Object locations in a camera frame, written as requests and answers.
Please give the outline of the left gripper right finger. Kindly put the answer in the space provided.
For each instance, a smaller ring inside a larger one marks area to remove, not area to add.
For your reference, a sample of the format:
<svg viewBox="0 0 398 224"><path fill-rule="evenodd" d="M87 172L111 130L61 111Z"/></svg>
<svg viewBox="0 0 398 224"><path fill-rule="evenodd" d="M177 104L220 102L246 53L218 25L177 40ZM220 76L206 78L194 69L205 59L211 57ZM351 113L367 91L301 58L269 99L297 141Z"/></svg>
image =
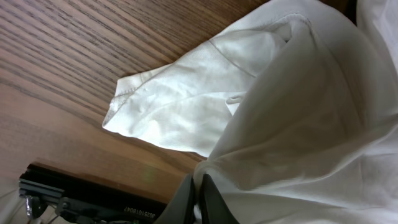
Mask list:
<svg viewBox="0 0 398 224"><path fill-rule="evenodd" d="M203 175L198 203L203 224L239 224L209 174Z"/></svg>

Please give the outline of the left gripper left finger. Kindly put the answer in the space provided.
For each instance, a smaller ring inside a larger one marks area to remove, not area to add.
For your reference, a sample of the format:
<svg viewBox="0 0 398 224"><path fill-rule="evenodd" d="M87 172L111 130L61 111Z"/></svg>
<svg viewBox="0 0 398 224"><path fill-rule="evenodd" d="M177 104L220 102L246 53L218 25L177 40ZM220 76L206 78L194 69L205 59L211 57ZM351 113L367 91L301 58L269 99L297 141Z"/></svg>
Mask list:
<svg viewBox="0 0 398 224"><path fill-rule="evenodd" d="M193 224L195 215L195 185L191 174L182 180L173 199L167 204L154 224Z"/></svg>

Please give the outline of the white t-shirt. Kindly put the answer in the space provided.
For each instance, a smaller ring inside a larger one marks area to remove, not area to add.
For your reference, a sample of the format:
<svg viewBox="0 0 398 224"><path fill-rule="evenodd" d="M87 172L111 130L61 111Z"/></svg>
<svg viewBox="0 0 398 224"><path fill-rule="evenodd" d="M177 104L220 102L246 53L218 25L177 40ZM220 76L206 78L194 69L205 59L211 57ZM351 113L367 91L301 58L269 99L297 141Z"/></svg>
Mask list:
<svg viewBox="0 0 398 224"><path fill-rule="evenodd" d="M397 2L269 1L117 82L104 129L204 157L239 223L397 222Z"/></svg>

